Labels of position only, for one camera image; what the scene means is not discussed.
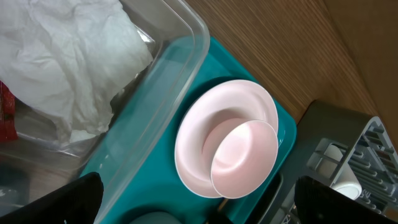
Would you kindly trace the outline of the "red snack wrapper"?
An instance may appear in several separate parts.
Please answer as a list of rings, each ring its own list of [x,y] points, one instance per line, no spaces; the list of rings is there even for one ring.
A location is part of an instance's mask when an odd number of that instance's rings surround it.
[[[1,82],[1,142],[18,139],[14,123],[15,105],[15,96]]]

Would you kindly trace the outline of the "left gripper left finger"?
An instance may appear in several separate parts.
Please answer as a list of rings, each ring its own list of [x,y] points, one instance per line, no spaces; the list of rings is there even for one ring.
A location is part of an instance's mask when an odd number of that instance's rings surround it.
[[[46,196],[1,217],[2,224],[93,223],[100,209],[104,185],[90,172]]]

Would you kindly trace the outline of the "white cup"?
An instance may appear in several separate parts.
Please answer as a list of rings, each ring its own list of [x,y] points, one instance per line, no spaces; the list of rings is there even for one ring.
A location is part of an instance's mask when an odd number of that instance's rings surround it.
[[[332,144],[327,147],[325,155],[336,161],[340,161],[343,157],[340,149]],[[324,177],[330,178],[336,168],[337,164],[322,159],[320,165],[318,166],[317,172]],[[350,198],[351,200],[356,200],[362,193],[362,187],[349,164],[343,165],[340,175],[338,176],[336,182],[331,185],[331,187],[333,190]]]

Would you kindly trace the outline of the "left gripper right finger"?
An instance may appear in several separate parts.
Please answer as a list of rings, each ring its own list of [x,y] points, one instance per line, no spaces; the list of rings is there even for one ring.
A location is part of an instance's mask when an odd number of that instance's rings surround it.
[[[395,224],[308,176],[297,179],[294,202],[303,224]]]

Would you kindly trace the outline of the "white napkin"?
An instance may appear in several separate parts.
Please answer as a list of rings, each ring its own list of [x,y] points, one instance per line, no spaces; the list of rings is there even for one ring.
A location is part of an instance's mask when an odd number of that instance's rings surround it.
[[[105,133],[111,100],[152,59],[119,1],[1,2],[1,81],[62,143]]]

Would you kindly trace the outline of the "large pink plate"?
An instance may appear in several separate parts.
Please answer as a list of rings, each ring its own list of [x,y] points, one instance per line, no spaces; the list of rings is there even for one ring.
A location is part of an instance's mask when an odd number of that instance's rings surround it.
[[[217,145],[210,134],[227,120],[261,120],[276,134],[279,128],[274,100],[267,90],[249,80],[231,80],[214,86],[185,113],[175,140],[175,166],[188,190],[205,198],[221,198],[211,183],[210,169]]]

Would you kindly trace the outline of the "grey bowl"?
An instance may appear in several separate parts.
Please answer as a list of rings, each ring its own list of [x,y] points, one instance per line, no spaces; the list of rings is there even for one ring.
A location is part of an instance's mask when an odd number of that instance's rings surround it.
[[[134,219],[130,224],[182,224],[167,212],[151,212]]]

